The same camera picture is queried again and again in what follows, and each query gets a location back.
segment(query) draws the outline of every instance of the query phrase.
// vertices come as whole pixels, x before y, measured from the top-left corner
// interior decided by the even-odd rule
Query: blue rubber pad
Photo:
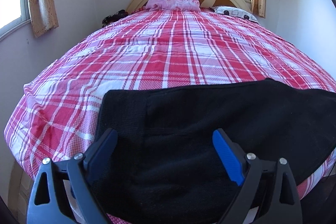
[[[242,165],[218,130],[215,130],[212,134],[212,143],[230,180],[235,181],[238,186],[241,186],[245,180]]]

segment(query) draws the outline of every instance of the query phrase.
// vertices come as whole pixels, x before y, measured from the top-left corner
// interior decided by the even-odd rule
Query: metal screw
[[[74,158],[75,160],[80,160],[80,159],[83,158],[83,156],[84,156],[83,153],[77,153],[77,154],[74,155],[73,158]]]
[[[42,160],[42,163],[43,164],[48,164],[50,162],[50,158],[44,158],[43,160]]]
[[[255,154],[253,153],[247,153],[246,157],[249,159],[249,160],[255,160],[255,158],[257,157]]]
[[[287,164],[287,160],[285,158],[280,158],[279,162],[283,165]]]

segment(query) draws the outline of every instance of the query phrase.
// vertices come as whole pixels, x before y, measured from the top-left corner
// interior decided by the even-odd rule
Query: black garment
[[[92,189],[107,213],[133,224],[210,224],[239,188],[212,145],[223,128],[262,160],[288,160],[296,183],[336,145],[336,94],[271,79],[164,90],[110,90],[96,130],[119,133]]]

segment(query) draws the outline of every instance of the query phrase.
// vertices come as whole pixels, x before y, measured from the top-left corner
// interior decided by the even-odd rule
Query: white pillow
[[[212,7],[212,9],[215,11],[216,14],[240,17],[243,19],[247,19],[247,20],[259,23],[254,15],[250,14],[249,12],[243,9],[239,9],[236,7],[230,7],[230,6],[216,6],[216,7]]]

